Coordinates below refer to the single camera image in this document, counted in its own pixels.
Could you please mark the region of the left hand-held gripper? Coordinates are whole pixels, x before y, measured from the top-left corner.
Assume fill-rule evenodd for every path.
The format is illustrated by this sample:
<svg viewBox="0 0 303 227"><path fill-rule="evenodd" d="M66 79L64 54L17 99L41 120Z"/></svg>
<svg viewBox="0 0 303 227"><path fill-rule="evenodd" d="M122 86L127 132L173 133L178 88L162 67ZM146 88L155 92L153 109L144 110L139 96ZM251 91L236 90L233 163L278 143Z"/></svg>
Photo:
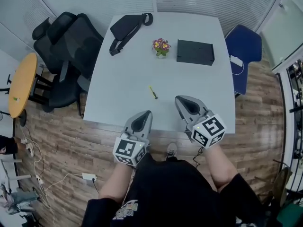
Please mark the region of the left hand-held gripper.
<svg viewBox="0 0 303 227"><path fill-rule="evenodd" d="M139 112L129 118L124 131L115 140L113 155L117 162L137 167L147 153L148 137L152 127L153 115L150 110Z"/></svg>

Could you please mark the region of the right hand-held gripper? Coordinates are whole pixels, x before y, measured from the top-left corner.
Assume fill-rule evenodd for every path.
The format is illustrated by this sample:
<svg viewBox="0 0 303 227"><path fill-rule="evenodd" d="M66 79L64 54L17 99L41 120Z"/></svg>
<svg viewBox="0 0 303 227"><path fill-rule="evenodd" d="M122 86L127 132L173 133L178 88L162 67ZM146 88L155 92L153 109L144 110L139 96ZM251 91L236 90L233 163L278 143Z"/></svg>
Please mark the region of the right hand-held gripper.
<svg viewBox="0 0 303 227"><path fill-rule="evenodd" d="M175 106L187 124L189 138L203 148L210 148L222 140L226 127L219 114L207 110L206 105L199 99L191 96L176 96Z"/></svg>

